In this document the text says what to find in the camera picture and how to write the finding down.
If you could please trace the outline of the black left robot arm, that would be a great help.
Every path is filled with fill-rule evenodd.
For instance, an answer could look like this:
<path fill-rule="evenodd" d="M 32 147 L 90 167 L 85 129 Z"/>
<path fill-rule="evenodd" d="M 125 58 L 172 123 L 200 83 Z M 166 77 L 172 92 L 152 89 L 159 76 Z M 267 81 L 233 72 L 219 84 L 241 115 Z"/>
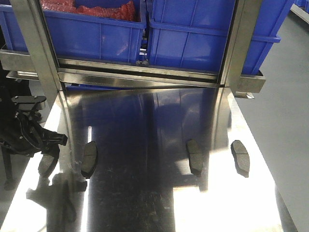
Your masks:
<path fill-rule="evenodd" d="M 0 146 L 13 154 L 32 157 L 41 152 L 58 158 L 59 145 L 67 144 L 67 136 L 50 131 L 39 124 L 37 113 L 45 104 L 45 96 L 12 96 L 6 85 L 0 85 Z"/>

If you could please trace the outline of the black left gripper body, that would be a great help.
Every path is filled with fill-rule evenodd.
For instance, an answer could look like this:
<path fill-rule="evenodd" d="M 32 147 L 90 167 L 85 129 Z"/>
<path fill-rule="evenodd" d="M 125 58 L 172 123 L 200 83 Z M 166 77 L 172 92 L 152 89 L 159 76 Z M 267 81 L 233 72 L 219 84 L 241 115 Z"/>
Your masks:
<path fill-rule="evenodd" d="M 42 128 L 36 121 L 30 120 L 22 113 L 16 114 L 20 133 L 32 148 L 38 149 L 44 155 L 58 159 L 59 145 L 67 144 L 67 136 Z"/>

